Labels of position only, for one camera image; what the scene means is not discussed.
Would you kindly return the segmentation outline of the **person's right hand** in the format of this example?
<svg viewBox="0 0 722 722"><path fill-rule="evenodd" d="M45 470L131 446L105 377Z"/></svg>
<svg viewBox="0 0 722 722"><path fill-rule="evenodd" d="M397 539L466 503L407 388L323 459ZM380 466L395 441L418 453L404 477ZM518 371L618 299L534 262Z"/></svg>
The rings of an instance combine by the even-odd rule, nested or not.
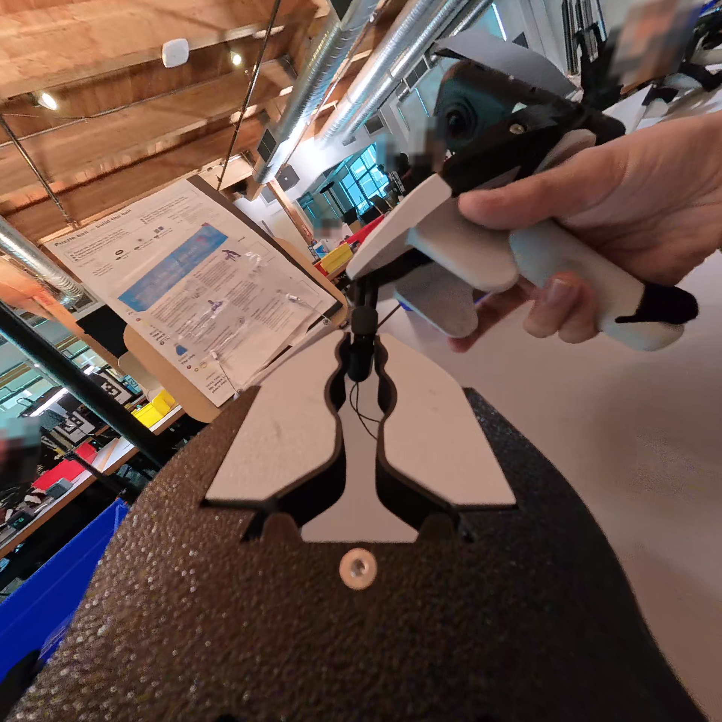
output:
<svg viewBox="0 0 722 722"><path fill-rule="evenodd" d="M643 282L675 286L721 246L721 112L661 121L557 167L458 198L469 221L554 220Z"/></svg>

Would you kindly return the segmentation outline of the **yellow plastic bin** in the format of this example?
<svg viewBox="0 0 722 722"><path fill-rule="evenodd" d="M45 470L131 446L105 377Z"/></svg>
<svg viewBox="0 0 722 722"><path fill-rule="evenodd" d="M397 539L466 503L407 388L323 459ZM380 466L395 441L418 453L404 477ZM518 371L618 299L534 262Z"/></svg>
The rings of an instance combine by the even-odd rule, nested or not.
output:
<svg viewBox="0 0 722 722"><path fill-rule="evenodd" d="M175 398L164 388L146 403L137 405L131 414L146 428L153 428L159 424L177 406Z"/></svg>
<svg viewBox="0 0 722 722"><path fill-rule="evenodd" d="M352 260L354 252L347 243L341 243L327 255L323 256L315 267L326 277L335 277L341 274Z"/></svg>

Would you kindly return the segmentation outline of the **laminated instruction sheet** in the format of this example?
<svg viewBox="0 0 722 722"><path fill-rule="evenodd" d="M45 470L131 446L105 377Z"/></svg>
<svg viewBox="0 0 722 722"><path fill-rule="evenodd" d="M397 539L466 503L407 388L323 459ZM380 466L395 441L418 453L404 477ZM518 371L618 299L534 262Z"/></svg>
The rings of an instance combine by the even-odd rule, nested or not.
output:
<svg viewBox="0 0 722 722"><path fill-rule="evenodd" d="M276 359L329 324L342 299L206 181L168 185L46 249L216 410Z"/></svg>

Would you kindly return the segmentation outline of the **thin metal rod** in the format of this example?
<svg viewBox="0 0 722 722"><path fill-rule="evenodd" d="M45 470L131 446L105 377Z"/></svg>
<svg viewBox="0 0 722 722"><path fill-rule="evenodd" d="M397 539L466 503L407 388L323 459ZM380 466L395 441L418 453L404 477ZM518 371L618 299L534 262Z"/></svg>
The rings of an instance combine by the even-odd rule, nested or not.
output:
<svg viewBox="0 0 722 722"><path fill-rule="evenodd" d="M282 1L274 1L274 5L272 7L272 13L270 14L269 20L266 23L266 28L265 28L264 35L263 35L263 38L261 41L261 46L258 50L258 55L256 57L256 61L255 61L254 65L253 65L253 70L250 74L248 86L246 88L246 94L243 98L243 102L240 105L240 109L238 111L238 117L237 117L236 121L233 123L233 133L232 133L232 136L230 139L230 144L229 144L227 153L223 159L223 162L221 164L221 171L220 171L220 175L218 177L218 181L217 181L217 185L216 185L217 191L221 190L222 181L224 180L224 176L226 174L228 164L230 162L230 158L233 155L234 146L238 139L240 127L242 125L244 116L248 109L248 105L250 104L250 100L253 95L253 91L255 90L255 87L256 87L256 84L258 81L258 76L260 74L260 68L261 68L261 65L262 65L262 62L264 59L264 54L266 53L268 41L271 37L272 29L275 25L276 17L279 12L281 3L282 3Z"/></svg>
<svg viewBox="0 0 722 722"><path fill-rule="evenodd" d="M36 165L34 160L31 158L27 150L23 147L22 141L20 138L14 133L14 131L11 129L10 125L7 123L4 114L1 114L1 128L5 132L5 134L8 136L10 142L14 146L14 148L20 153L21 157L25 161L26 165L30 168L33 175L37 178L37 180L41 183L41 186L45 190L47 196L50 198L50 200L55 204L59 212L64 217L67 224L73 228L77 229L79 228L78 222L67 212L64 205L62 204L59 196L56 194L56 192L52 189L49 181L46 179L46 176L43 175L40 168Z"/></svg>

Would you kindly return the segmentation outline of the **blue plastic bin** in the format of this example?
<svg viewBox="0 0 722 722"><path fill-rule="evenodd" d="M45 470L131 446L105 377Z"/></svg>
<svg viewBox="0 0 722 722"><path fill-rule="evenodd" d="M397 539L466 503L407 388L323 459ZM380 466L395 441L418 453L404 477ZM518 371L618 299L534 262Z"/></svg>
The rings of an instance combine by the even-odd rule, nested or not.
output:
<svg viewBox="0 0 722 722"><path fill-rule="evenodd" d="M59 647L128 511L114 501L2 602L2 682L46 663Z"/></svg>

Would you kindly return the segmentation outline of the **brown cardboard board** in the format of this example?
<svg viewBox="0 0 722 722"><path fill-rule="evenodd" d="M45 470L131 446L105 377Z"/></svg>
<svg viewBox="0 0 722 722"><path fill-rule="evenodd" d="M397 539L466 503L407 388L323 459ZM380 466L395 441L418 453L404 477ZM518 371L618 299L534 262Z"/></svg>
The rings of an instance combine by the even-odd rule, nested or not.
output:
<svg viewBox="0 0 722 722"><path fill-rule="evenodd" d="M238 218L248 229L252 230L266 248L274 248L275 251L286 258L286 260L298 268L311 283L318 288L324 289L334 298L334 303L326 312L326 316L320 315L310 324L306 334L299 337L297 343L285 347L265 367L260 369L240 391L247 391L255 385L261 384L285 361L310 346L313 342L320 340L332 330L341 328L349 317L349 303L340 291L328 278L322 275L311 263L301 250L292 243L274 238L250 219L243 211L239 210L234 203L228 200L220 191L215 190L199 174L189 176L187 181L212 202L220 205ZM138 330L128 325L123 333L124 342L129 352L135 356L139 364L165 388L183 407L185 413L200 422L212 422L222 410L231 404L229 400L222 402L216 407L203 393L197 389L181 371L176 368L175 363L166 359L159 351L159 345L145 338Z"/></svg>

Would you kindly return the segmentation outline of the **white desk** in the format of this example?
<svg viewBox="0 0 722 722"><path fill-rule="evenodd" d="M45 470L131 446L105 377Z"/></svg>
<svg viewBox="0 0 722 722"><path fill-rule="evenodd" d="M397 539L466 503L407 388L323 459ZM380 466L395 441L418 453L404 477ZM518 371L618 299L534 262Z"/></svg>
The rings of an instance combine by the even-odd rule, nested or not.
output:
<svg viewBox="0 0 722 722"><path fill-rule="evenodd" d="M382 331L479 392L562 472L618 555L668 661L720 720L720 253L682 287L699 317L652 353L604 335L580 345L532 338L526 307L464 354L411 312L395 311Z"/></svg>

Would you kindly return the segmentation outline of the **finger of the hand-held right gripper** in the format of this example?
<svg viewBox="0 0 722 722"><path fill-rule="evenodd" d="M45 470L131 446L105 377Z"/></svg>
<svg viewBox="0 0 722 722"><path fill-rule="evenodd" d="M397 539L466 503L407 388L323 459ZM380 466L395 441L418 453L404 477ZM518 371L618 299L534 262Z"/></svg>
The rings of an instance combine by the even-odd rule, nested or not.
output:
<svg viewBox="0 0 722 722"><path fill-rule="evenodd" d="M439 174L418 185L368 235L347 266L355 281L416 250L472 288L499 292L516 284L519 270L509 234L468 221Z"/></svg>
<svg viewBox="0 0 722 722"><path fill-rule="evenodd" d="M477 327L473 288L445 269L414 269L393 289L402 306L449 338L466 338Z"/></svg>

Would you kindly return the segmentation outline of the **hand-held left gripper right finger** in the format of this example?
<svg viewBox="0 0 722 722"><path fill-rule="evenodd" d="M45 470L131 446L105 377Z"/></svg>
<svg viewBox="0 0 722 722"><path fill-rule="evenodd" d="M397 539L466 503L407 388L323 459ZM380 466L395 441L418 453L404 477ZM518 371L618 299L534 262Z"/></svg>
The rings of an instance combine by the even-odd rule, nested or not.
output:
<svg viewBox="0 0 722 722"><path fill-rule="evenodd" d="M441 366L399 339L375 342L379 501L413 529L431 516L453 529L468 513L513 510L516 496L463 388Z"/></svg>

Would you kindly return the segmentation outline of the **red box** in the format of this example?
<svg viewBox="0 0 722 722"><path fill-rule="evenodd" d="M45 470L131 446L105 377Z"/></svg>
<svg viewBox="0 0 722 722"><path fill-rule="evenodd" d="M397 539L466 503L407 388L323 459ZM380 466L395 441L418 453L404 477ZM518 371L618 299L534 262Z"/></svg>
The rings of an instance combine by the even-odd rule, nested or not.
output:
<svg viewBox="0 0 722 722"><path fill-rule="evenodd" d="M85 459L85 461L93 464L98 450L90 443L83 443L78 449L77 454ZM86 468L79 462L71 459L59 461L54 467L41 474L32 484L32 488L47 491L60 479L66 479L69 482L86 473Z"/></svg>

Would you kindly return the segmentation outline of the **black stand pole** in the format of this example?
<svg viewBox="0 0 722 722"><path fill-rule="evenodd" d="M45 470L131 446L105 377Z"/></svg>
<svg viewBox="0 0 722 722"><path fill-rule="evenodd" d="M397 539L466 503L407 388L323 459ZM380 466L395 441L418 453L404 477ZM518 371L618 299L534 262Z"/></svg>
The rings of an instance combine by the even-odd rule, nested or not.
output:
<svg viewBox="0 0 722 722"><path fill-rule="evenodd" d="M4 302L1 303L1 333L121 437L134 445L157 470L173 457L175 451L171 446L164 444L159 436L143 426L130 411L95 385L71 360L42 338Z"/></svg>

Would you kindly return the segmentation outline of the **silver ventilation duct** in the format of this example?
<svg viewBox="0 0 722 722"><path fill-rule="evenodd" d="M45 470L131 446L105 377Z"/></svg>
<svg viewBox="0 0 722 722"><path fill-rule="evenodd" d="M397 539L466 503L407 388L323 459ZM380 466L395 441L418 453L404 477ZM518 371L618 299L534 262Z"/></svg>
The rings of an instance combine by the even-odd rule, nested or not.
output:
<svg viewBox="0 0 722 722"><path fill-rule="evenodd" d="M316 140L329 144L354 136L438 38L466 29L489 5L482 1L407 2Z"/></svg>
<svg viewBox="0 0 722 722"><path fill-rule="evenodd" d="M3 217L1 217L1 251L58 292L63 305L73 306L84 299L85 289L82 285Z"/></svg>
<svg viewBox="0 0 722 722"><path fill-rule="evenodd" d="M279 119L265 130L257 147L254 180L265 185L287 163L331 81L369 24L377 1L333 1L326 22L287 96Z"/></svg>

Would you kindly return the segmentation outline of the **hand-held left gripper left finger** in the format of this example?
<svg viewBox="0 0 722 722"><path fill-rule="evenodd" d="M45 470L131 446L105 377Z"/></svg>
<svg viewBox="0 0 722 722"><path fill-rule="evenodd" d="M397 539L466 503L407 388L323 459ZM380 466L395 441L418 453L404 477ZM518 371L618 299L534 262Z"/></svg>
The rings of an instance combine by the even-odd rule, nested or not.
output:
<svg viewBox="0 0 722 722"><path fill-rule="evenodd" d="M345 488L338 409L345 402L347 334L335 330L294 353L261 383L204 501L291 516L303 527Z"/></svg>

